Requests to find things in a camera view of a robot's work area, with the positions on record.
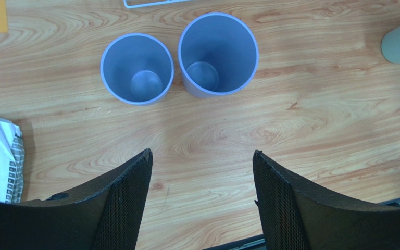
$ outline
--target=textured black surface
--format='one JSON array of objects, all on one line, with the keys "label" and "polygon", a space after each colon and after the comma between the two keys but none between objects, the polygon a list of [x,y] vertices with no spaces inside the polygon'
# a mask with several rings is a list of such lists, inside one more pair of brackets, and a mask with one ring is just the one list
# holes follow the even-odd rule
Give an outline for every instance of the textured black surface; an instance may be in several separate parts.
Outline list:
[{"label": "textured black surface", "polygon": [[267,249],[309,249],[291,186],[260,153],[253,158],[253,171]]},{"label": "textured black surface", "polygon": [[0,249],[134,249],[152,164],[147,149],[67,195],[0,203]]},{"label": "textured black surface", "polygon": [[301,242],[310,249],[400,249],[400,208],[326,189],[259,151],[253,162],[267,249],[299,249]]}]

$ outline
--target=yellow paper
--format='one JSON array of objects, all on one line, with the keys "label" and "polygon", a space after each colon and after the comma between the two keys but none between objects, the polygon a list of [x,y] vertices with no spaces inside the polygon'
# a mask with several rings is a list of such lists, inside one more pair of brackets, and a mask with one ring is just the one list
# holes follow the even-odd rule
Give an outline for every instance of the yellow paper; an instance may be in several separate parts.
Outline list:
[{"label": "yellow paper", "polygon": [[6,0],[0,0],[0,33],[5,33],[8,30]]}]

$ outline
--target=wood grain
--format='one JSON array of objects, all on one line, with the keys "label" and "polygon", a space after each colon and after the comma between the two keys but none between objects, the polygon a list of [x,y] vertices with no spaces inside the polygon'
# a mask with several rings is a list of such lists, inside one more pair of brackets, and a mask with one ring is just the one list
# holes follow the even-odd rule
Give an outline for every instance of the wood grain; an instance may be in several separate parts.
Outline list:
[{"label": "wood grain", "polygon": [[[252,154],[370,202],[400,196],[400,65],[380,51],[400,0],[196,0],[128,10],[118,0],[7,0],[0,34],[0,117],[24,132],[24,200],[45,199],[150,147],[151,189],[137,249],[203,249],[261,234]],[[186,25],[220,11],[260,47],[255,79],[227,97],[182,84]],[[116,37],[142,32],[170,50],[165,100],[126,105],[99,62]]]}]

